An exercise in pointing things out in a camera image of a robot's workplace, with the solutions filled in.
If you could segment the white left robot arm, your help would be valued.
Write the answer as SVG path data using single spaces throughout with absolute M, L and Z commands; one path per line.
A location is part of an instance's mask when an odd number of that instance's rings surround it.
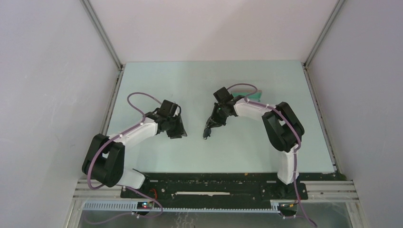
M 150 184 L 145 181 L 145 175 L 126 161 L 129 149 L 160 133 L 166 133 L 170 139 L 186 137 L 181 114 L 182 108 L 178 104 L 163 100 L 160 107 L 145 113 L 141 121 L 129 129 L 111 136 L 95 135 L 82 172 L 103 186 L 131 187 L 137 197 L 148 196 Z

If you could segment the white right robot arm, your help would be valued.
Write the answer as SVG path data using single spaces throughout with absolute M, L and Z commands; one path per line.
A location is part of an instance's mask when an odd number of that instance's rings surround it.
M 290 105 L 281 102 L 271 106 L 253 101 L 248 95 L 234 96 L 225 87 L 213 95 L 216 102 L 206 122 L 203 138 L 210 137 L 212 128 L 225 126 L 230 116 L 262 121 L 270 143 L 280 152 L 277 177 L 281 182 L 276 186 L 277 194 L 284 199 L 290 198 L 296 191 L 293 182 L 298 178 L 297 153 L 305 133 Z

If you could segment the black round sunglasses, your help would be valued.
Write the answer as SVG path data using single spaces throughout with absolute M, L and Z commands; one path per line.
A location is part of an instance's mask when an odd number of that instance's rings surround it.
M 207 140 L 211 136 L 211 128 L 205 128 L 203 131 L 203 139 Z

